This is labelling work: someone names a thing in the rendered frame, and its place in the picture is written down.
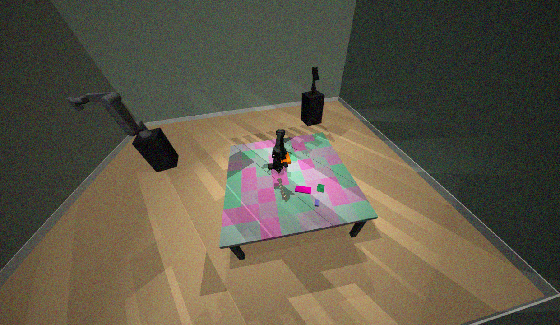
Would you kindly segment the magenta flat rectangular tile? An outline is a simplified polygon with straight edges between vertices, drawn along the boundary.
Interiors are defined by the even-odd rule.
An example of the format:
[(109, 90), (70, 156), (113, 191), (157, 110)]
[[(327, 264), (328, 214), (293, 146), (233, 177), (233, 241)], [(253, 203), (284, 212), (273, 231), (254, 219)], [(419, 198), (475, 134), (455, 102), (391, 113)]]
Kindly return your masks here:
[(311, 194), (311, 187), (296, 186), (296, 192)]

